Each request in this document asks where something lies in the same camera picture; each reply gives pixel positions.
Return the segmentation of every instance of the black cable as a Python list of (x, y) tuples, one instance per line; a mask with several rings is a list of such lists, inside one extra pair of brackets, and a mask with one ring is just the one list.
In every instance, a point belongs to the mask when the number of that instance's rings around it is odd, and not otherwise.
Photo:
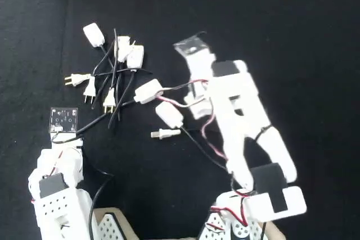
[(115, 86), (115, 78), (116, 78), (116, 67), (118, 66), (118, 50), (119, 50), (119, 45), (118, 45), (118, 35), (116, 33), (116, 29), (114, 28), (114, 35), (115, 35), (115, 60), (114, 60), (114, 67), (112, 68), (112, 79), (111, 79), (111, 88), (113, 88)]
[[(120, 63), (120, 69), (124, 69), (124, 63)], [(116, 104), (119, 103), (119, 92), (120, 88), (122, 87), (122, 77), (123, 74), (119, 73), (118, 80), (116, 81), (116, 88), (115, 88), (115, 102)], [(118, 112), (118, 121), (120, 121), (120, 111)]]
[(191, 136), (191, 134), (182, 126), (181, 130), (190, 138), (190, 140), (192, 140), (194, 142), (194, 144), (198, 147), (198, 149), (214, 164), (216, 164), (217, 166), (219, 166), (220, 168), (224, 169), (225, 171), (227, 171), (227, 169), (225, 168), (225, 166), (221, 165), (220, 163), (218, 163), (215, 159), (213, 159), (204, 149), (203, 147), (200, 145), (200, 143), (193, 137)]
[(105, 88), (106, 84), (107, 84), (107, 81), (109, 81), (110, 79), (110, 75), (108, 75), (105, 80), (102, 82), (102, 85), (100, 86), (96, 96), (95, 96), (95, 99), (92, 103), (92, 106), (91, 106), (91, 109), (94, 109), (95, 108), (95, 105), (96, 105), (96, 102), (97, 100), (101, 97), (101, 92), (103, 91), (103, 89)]
[[(100, 45), (100, 48), (101, 48), (101, 50), (102, 50), (102, 52), (103, 52), (104, 54), (107, 53), (106, 50), (105, 50), (105, 48), (104, 48), (104, 45)], [(111, 59), (110, 59), (109, 56), (107, 56), (107, 61), (109, 62), (110, 66), (113, 68), (114, 66), (113, 66), (113, 63), (111, 62)]]
[(263, 223), (263, 228), (262, 228), (260, 240), (264, 240), (265, 229), (266, 229), (266, 222)]
[[(154, 74), (152, 71), (150, 70), (146, 70), (146, 69), (142, 69), (140, 67), (127, 67), (126, 69), (121, 69), (121, 70), (117, 70), (116, 73), (122, 73), (123, 71), (127, 71), (127, 70), (139, 70), (139, 71), (144, 71), (146, 73), (149, 73), (149, 74)], [(98, 76), (104, 76), (104, 75), (111, 75), (113, 74), (113, 72), (108, 72), (108, 73), (98, 73), (98, 74), (95, 74), (95, 77), (98, 77)]]
[(114, 111), (114, 112), (112, 113), (112, 115), (111, 115), (109, 124), (107, 125), (107, 128), (108, 128), (108, 129), (110, 129), (111, 124), (113, 123), (113, 121), (114, 121), (114, 119), (115, 119), (116, 113), (118, 112), (118, 110), (119, 110), (120, 107), (121, 107), (121, 103), (122, 103), (123, 99), (125, 98), (125, 95), (126, 95), (127, 91), (129, 90), (132, 82), (134, 81), (134, 77), (135, 77), (135, 72), (132, 72), (132, 73), (131, 73), (130, 80), (129, 80), (129, 82), (128, 82), (128, 85), (125, 87), (125, 90), (124, 90), (123, 94), (121, 95), (121, 97), (120, 97), (120, 99), (119, 99), (119, 103), (116, 105), (115, 111)]
[(64, 140), (64, 141), (54, 141), (54, 139), (58, 136), (60, 132), (57, 132), (52, 138), (51, 138), (51, 142), (54, 144), (62, 144), (62, 143), (69, 143), (69, 142), (73, 142), (76, 141), (77, 139), (82, 138), (81, 135), (76, 135), (74, 138), (68, 139), (68, 140)]
[(96, 72), (96, 70), (100, 67), (100, 65), (101, 65), (105, 60), (109, 59), (109, 54), (110, 54), (113, 46), (114, 46), (114, 41), (111, 43), (111, 45), (110, 45), (109, 49), (107, 50), (107, 52), (105, 51), (105, 48), (104, 48), (103, 46), (101, 46), (101, 48), (103, 49), (103, 52), (104, 52), (104, 56), (103, 56), (103, 58), (99, 61), (99, 63), (94, 67), (94, 70), (92, 71), (92, 76), (95, 76), (95, 72)]

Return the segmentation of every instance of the white power adapter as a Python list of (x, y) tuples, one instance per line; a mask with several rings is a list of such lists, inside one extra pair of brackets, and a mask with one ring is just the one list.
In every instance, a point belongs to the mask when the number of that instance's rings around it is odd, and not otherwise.
[(146, 84), (138, 87), (135, 90), (134, 100), (141, 104), (148, 103), (156, 98), (156, 95), (162, 95), (162, 86), (157, 79), (148, 81)]
[(140, 68), (142, 66), (142, 61), (144, 59), (144, 46), (143, 45), (133, 45), (132, 50), (130, 51), (126, 63), (128, 68)]
[(155, 107), (155, 111), (171, 129), (183, 126), (184, 116), (171, 103), (163, 101)]
[(92, 47), (100, 47), (105, 43), (105, 37), (95, 22), (85, 26), (83, 30)]

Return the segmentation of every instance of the power cord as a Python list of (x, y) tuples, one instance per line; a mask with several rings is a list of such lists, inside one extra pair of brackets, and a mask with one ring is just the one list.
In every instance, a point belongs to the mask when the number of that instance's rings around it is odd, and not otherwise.
[(266, 229), (266, 222), (264, 222), (264, 223), (263, 223), (263, 227), (262, 227), (262, 232), (261, 232), (260, 240), (264, 240), (264, 236), (265, 236), (265, 229)]
[(219, 166), (221, 169), (224, 169), (225, 171), (227, 171), (226, 167), (221, 165), (220, 163), (218, 163), (215, 159), (213, 159), (205, 150), (204, 148), (200, 145), (200, 143), (182, 126), (180, 127), (181, 130), (190, 138), (190, 140), (192, 140), (194, 142), (194, 144), (196, 145), (196, 147), (215, 165)]
[(109, 124), (107, 125), (107, 128), (110, 129), (111, 128), (111, 124), (113, 123), (115, 117), (116, 117), (116, 113), (119, 111), (120, 107), (121, 107), (121, 103), (123, 101), (123, 99), (125, 98), (125, 95), (127, 93), (127, 91), (129, 91), (129, 88), (132, 84), (132, 82), (134, 81), (134, 77), (135, 77), (135, 72), (131, 72), (131, 77), (130, 80), (128, 82), (128, 85), (125, 87), (123, 94), (121, 95), (120, 99), (119, 99), (119, 103), (116, 105), (116, 108), (114, 110), (114, 112), (111, 115)]

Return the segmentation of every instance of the metal prong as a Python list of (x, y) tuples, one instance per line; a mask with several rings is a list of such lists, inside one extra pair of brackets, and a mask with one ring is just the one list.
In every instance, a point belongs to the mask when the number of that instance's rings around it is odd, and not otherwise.
[(160, 132), (152, 132), (152, 133), (150, 133), (150, 136), (152, 138), (158, 138), (158, 137), (160, 137)]

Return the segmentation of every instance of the black fabric surface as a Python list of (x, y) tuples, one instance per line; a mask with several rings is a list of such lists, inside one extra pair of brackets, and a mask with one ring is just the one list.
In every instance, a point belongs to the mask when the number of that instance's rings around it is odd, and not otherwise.
[[(304, 215), (276, 224), (288, 239), (357, 239), (359, 207), (358, 109), (360, 8), (358, 0), (0, 0), (2, 121), (0, 234), (40, 239), (27, 177), (47, 134), (51, 106), (79, 107), (79, 127), (100, 115), (83, 104), (84, 85), (64, 77), (89, 72), (101, 57), (83, 35), (95, 21), (145, 46), (144, 67), (163, 85), (188, 80), (172, 44), (198, 31), (218, 60), (248, 64), (273, 125), (298, 169), (308, 205)], [(140, 85), (154, 76), (139, 74)], [(174, 94), (180, 99), (184, 91)], [(101, 122), (85, 135), (92, 162), (116, 175), (98, 207), (120, 208), (140, 238), (196, 236), (210, 204), (230, 178), (184, 135), (157, 141), (165, 128), (157, 102), (123, 110), (108, 131)], [(186, 126), (196, 128), (187, 111)], [(251, 166), (266, 161), (246, 144)], [(94, 195), (101, 184), (85, 176)]]

